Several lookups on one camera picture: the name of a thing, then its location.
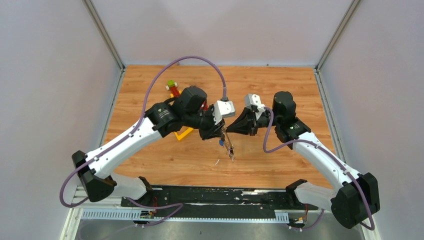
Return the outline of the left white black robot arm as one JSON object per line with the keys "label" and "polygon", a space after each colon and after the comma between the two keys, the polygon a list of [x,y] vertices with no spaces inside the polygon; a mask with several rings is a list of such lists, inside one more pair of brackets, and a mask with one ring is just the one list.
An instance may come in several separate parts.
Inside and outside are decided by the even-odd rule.
{"label": "left white black robot arm", "polygon": [[218,100],[205,109],[207,94],[196,86],[186,87],[178,97],[155,103],[131,127],[105,145],[72,155],[77,175],[90,202],[109,196],[126,197],[149,206],[153,193],[144,177],[131,178],[114,170],[142,148],[182,127],[197,129],[202,140],[222,136],[224,118],[234,113],[229,100]]}

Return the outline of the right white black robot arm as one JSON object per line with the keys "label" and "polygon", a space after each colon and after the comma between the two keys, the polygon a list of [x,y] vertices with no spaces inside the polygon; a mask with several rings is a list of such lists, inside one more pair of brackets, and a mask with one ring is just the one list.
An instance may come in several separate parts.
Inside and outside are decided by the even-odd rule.
{"label": "right white black robot arm", "polygon": [[332,153],[296,114],[296,103],[288,91],[274,94],[272,107],[265,106],[257,94],[245,96],[245,108],[226,130],[254,136],[266,128],[263,151],[273,153],[289,147],[308,160],[330,183],[331,188],[299,179],[285,190],[286,204],[292,209],[312,205],[331,211],[345,228],[356,225],[373,231],[373,214],[380,210],[378,181],[371,173],[362,174]]}

